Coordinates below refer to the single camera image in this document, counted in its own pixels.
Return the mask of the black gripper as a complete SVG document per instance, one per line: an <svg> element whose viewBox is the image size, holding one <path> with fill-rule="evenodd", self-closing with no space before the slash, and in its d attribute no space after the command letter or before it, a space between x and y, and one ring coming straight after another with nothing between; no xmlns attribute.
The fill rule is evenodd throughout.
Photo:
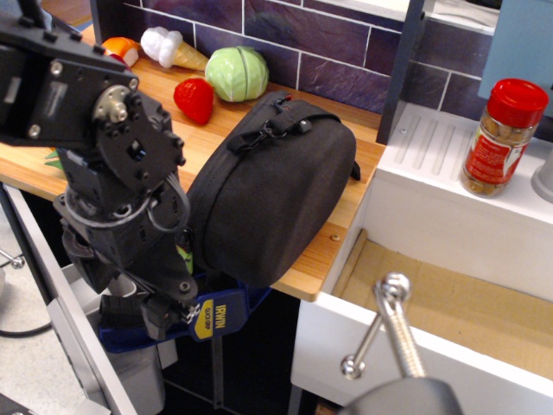
<svg viewBox="0 0 553 415"><path fill-rule="evenodd" d="M110 199L96 200L98 189L87 179L67 177L64 194L54 201L61 214L62 244L86 282L101 292L124 274L150 294L137 297L103 295L102 325L140 325L148 336L165 341L169 333L190 324L184 307L198 288L176 249L186 225L188 198L174 174L145 194L128 193L111 184Z"/></svg>

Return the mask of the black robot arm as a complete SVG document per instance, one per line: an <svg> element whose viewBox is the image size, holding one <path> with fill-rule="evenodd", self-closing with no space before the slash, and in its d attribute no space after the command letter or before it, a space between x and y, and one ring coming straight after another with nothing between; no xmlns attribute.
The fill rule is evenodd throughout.
<svg viewBox="0 0 553 415"><path fill-rule="evenodd" d="M51 29L36 1L18 9L1 14L1 140L57 150L67 256L96 292L118 276L133 281L145 330L163 341L200 310L177 250L190 211L178 179L184 143L123 63Z"/></svg>

